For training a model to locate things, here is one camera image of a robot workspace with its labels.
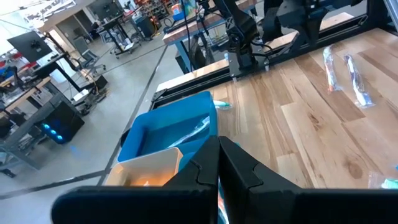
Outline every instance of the blue bin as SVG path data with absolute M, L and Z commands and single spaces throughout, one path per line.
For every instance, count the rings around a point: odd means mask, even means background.
M 209 128 L 178 145 L 182 154 L 196 152 L 209 136 L 217 135 L 217 112 L 206 91 L 138 116 L 130 129 L 118 162 L 167 149 L 191 133 L 202 119 L 210 117 Z

